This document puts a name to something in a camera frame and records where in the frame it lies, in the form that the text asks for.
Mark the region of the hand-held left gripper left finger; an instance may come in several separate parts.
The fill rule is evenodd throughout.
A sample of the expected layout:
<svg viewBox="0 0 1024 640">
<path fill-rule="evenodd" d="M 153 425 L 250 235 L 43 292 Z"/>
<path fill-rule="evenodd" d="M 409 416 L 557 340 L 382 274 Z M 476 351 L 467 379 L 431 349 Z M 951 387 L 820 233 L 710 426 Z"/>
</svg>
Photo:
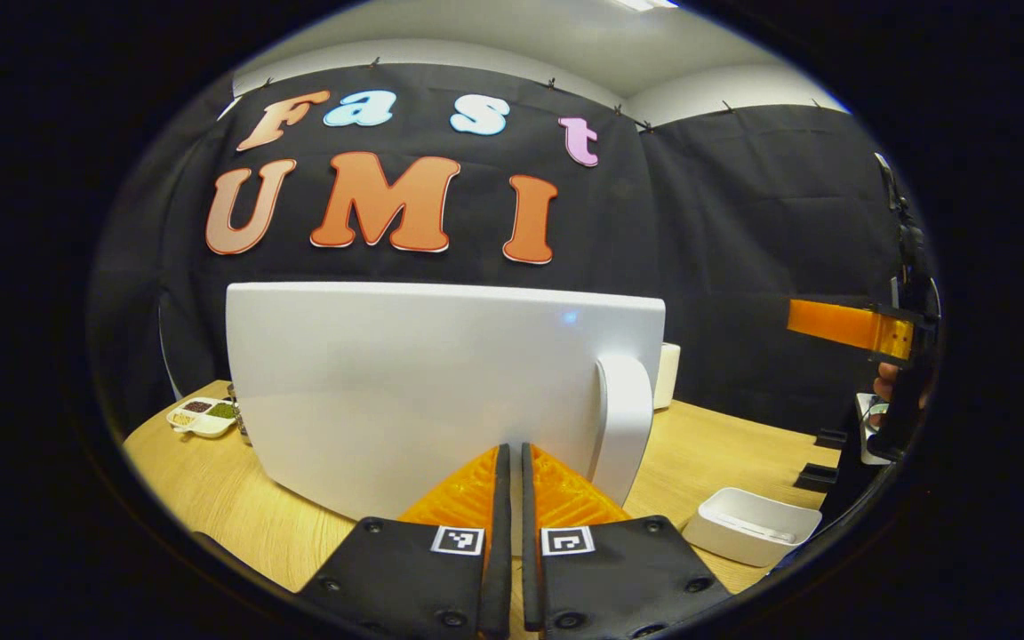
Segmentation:
<svg viewBox="0 0 1024 640">
<path fill-rule="evenodd" d="M 366 517 L 298 592 L 375 639 L 507 639 L 511 453 L 497 445 L 398 519 Z"/>
</svg>

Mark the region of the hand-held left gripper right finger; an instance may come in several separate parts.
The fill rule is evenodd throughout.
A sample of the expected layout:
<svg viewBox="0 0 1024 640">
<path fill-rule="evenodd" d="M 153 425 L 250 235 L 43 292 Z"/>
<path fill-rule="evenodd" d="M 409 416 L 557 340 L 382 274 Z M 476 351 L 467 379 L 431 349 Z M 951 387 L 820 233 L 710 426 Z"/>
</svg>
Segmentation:
<svg viewBox="0 0 1024 640">
<path fill-rule="evenodd" d="M 524 626 L 543 639 L 682 635 L 731 592 L 662 515 L 631 518 L 523 445 Z"/>
</svg>

